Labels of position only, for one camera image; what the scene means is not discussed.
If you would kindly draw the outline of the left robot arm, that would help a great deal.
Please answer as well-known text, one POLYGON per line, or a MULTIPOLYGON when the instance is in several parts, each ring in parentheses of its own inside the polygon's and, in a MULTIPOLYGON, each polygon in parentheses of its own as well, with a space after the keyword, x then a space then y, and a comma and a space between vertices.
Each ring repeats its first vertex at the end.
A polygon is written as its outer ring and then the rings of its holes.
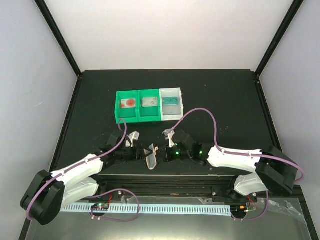
POLYGON ((20 206, 26 218, 47 225, 65 207, 82 199, 103 199, 108 192, 98 174, 115 162, 149 161, 158 148, 138 144, 139 132, 115 130, 96 153, 90 153, 70 166, 48 172, 39 171, 23 195, 20 206))

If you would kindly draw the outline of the white bin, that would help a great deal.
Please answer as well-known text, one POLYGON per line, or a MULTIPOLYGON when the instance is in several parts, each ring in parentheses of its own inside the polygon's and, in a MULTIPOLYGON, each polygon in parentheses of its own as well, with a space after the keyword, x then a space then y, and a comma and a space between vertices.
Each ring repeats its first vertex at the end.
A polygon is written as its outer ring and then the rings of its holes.
POLYGON ((160 88, 161 121, 179 121, 184 116, 182 91, 177 88, 160 88))

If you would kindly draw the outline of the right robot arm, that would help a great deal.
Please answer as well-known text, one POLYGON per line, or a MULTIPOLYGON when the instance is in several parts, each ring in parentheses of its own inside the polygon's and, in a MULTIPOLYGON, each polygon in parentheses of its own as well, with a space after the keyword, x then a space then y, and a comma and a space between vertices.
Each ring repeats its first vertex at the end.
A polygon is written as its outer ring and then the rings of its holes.
POLYGON ((289 197, 295 185, 298 169, 296 163, 274 146, 264 149, 240 150, 218 148, 210 143, 195 143, 188 148, 176 143, 160 148, 157 153, 164 162, 191 161, 214 168, 231 168, 248 172, 239 175, 227 189, 228 198, 234 202, 256 192, 270 191, 281 197, 289 197))

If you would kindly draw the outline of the beige card holder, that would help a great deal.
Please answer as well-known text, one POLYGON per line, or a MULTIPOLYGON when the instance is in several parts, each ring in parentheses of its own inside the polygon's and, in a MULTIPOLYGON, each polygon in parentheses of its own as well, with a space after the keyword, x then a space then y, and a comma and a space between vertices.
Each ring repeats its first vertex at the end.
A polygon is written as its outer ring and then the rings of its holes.
POLYGON ((153 155, 150 155, 149 157, 147 157, 145 159, 146 161, 146 165, 148 167, 149 170, 154 170, 155 167, 157 166, 157 150, 159 149, 157 146, 155 146, 153 143, 149 146, 150 148, 152 148, 153 150, 153 155))

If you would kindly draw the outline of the green bin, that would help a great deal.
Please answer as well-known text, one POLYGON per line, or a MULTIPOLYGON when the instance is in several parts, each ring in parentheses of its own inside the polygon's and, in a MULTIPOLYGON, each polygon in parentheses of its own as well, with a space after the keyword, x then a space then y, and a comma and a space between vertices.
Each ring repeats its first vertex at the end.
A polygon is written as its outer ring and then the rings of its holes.
POLYGON ((138 119, 140 122, 161 121, 159 89, 138 90, 138 100, 138 119))
POLYGON ((117 91, 114 109, 115 121, 118 124, 120 119, 126 123, 137 123, 138 117, 138 91, 117 91))

